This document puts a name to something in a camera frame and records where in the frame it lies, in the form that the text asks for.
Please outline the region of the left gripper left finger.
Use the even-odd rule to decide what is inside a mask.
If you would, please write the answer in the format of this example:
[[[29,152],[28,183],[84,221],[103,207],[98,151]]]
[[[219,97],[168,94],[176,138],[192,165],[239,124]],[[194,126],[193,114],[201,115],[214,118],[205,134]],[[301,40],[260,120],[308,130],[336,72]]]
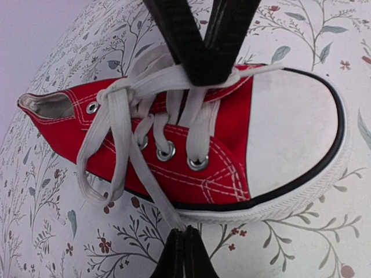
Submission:
[[[184,232],[172,229],[150,278],[183,278]]]

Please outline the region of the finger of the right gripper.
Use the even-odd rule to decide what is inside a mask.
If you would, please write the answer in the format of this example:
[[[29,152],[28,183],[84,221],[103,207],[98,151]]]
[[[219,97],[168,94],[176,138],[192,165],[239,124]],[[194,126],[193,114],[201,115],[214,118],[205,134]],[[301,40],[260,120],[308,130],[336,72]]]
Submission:
[[[260,1],[214,1],[204,37],[208,51],[204,85],[229,77]]]
[[[194,86],[206,86],[208,55],[187,1],[144,0],[176,64]]]

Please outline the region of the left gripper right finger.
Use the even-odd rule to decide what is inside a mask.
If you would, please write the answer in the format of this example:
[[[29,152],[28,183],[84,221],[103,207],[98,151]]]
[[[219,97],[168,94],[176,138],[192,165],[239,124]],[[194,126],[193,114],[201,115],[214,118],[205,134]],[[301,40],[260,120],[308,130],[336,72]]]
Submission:
[[[184,268],[188,278],[219,278],[216,273],[199,230],[189,225],[184,238]]]

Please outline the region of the red sneaker with laces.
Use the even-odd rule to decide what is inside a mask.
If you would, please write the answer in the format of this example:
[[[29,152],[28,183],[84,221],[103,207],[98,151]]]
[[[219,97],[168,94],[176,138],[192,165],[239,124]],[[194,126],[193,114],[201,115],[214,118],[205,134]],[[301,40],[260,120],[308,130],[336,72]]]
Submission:
[[[236,65],[196,87],[165,45],[123,78],[24,94],[18,106],[76,165],[82,196],[105,206],[125,191],[182,219],[280,217],[326,192],[349,154],[347,109],[327,80],[279,64]]]

